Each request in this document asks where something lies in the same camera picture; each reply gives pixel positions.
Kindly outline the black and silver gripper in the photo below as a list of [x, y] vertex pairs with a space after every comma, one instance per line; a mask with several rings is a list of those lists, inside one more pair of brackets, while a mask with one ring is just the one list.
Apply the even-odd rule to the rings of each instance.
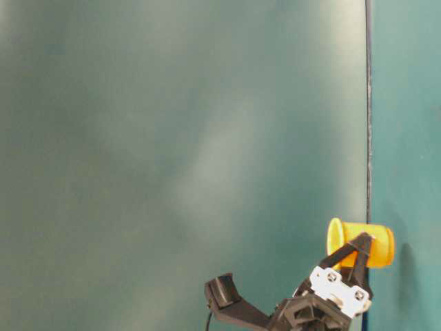
[[[353, 319], [371, 305], [367, 262], [372, 237], [365, 232], [325, 257], [271, 315], [269, 330], [349, 330]], [[334, 270], [357, 252], [347, 274]]]

